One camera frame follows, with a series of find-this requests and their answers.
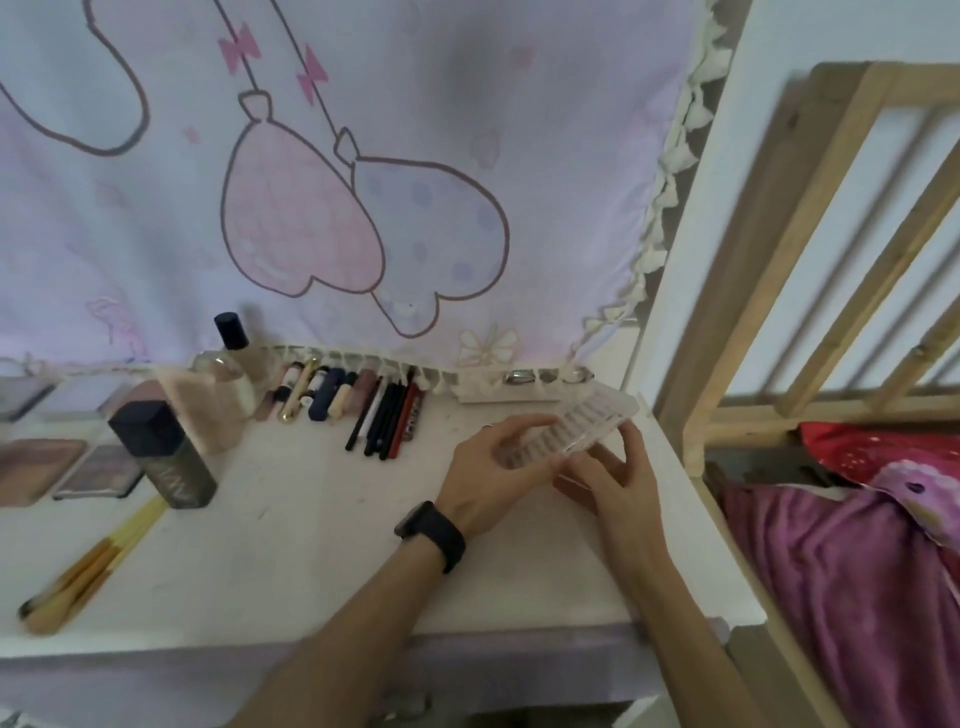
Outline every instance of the watch strap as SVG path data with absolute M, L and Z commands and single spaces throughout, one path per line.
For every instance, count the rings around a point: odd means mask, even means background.
M 438 511 L 431 501 L 428 500 L 423 505 L 427 507 L 420 510 L 407 532 L 411 536 L 419 533 L 436 544 L 446 559 L 444 573 L 450 573 L 467 550 L 467 541 L 460 529 Z

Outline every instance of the eyeliner pencil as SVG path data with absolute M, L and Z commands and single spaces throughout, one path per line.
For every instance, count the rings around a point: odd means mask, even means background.
M 376 399 L 376 390 L 380 388 L 380 381 L 383 377 L 379 377 L 373 387 L 370 388 L 370 392 L 367 393 L 367 401 L 363 403 L 363 410 L 360 412 L 360 417 L 357 418 L 357 424 L 353 426 L 353 431 L 350 433 L 350 438 L 347 440 L 347 452 L 353 450 L 357 444 L 357 438 L 360 437 L 360 428 L 363 426 L 363 421 L 367 419 L 367 413 L 370 412 L 370 405 L 373 404 L 373 400 Z
M 370 432 L 367 433 L 367 446 L 363 453 L 370 457 L 376 452 L 376 441 L 380 437 L 380 431 L 383 429 L 383 421 L 387 419 L 387 413 L 390 412 L 394 403 L 394 392 L 399 386 L 396 382 L 387 385 L 387 390 L 383 393 L 383 399 L 380 400 L 380 406 L 373 416 L 373 423 L 370 425 Z
M 401 384 L 396 390 L 396 395 L 394 396 L 394 408 L 390 411 L 390 417 L 387 419 L 387 426 L 383 428 L 383 437 L 380 438 L 380 441 L 377 444 L 381 460 L 386 460 L 388 457 L 390 457 L 390 447 L 394 443 L 396 426 L 400 422 L 400 413 L 403 411 L 403 403 L 407 401 L 407 389 L 408 387 Z
M 407 385 L 407 396 L 403 400 L 403 409 L 400 410 L 400 420 L 396 424 L 396 432 L 394 433 L 394 441 L 390 445 L 390 459 L 394 460 L 400 452 L 400 444 L 403 442 L 403 432 L 407 428 L 407 423 L 410 422 L 410 411 L 413 409 L 414 400 L 417 398 L 417 392 L 420 391 L 420 388 L 410 382 Z

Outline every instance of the black cap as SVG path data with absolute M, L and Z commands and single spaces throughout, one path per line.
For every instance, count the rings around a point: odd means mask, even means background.
M 163 400 L 129 401 L 109 425 L 133 457 L 172 455 L 186 439 L 173 408 Z
M 220 337 L 224 340 L 224 349 L 228 352 L 245 349 L 250 345 L 250 339 L 247 338 L 247 333 L 243 330 L 240 317 L 233 311 L 218 313 L 213 317 L 213 323 L 217 325 Z

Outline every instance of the right hand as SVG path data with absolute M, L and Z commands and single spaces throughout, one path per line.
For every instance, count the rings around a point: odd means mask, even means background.
M 608 566 L 620 589 L 636 596 L 637 586 L 672 562 L 643 435 L 630 421 L 619 429 L 626 462 L 598 443 L 570 455 L 566 469 L 593 492 Z

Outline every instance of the concealer tube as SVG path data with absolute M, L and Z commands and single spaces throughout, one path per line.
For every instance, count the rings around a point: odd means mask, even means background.
M 300 378 L 302 371 L 302 361 L 295 361 L 287 367 L 287 371 L 283 374 L 283 379 L 274 392 L 274 401 L 287 401 L 290 399 L 290 393 L 293 392 L 294 386 L 297 384 L 297 380 Z
M 303 393 L 306 392 L 306 388 L 309 386 L 313 375 L 320 368 L 320 359 L 307 359 L 302 367 L 300 370 L 300 378 L 297 379 L 297 383 L 294 384 L 289 398 L 283 406 L 280 407 L 280 411 L 276 415 L 278 420 L 288 425 L 291 425 L 300 413 L 300 398 L 303 396 Z
M 334 420 L 339 420 L 344 416 L 344 406 L 347 404 L 350 393 L 353 391 L 353 383 L 356 380 L 356 372 L 350 372 L 347 375 L 344 383 L 341 384 L 340 389 L 337 390 L 336 397 L 334 397 L 333 401 L 330 403 L 330 408 L 326 410 L 326 413 L 329 417 L 333 418 Z

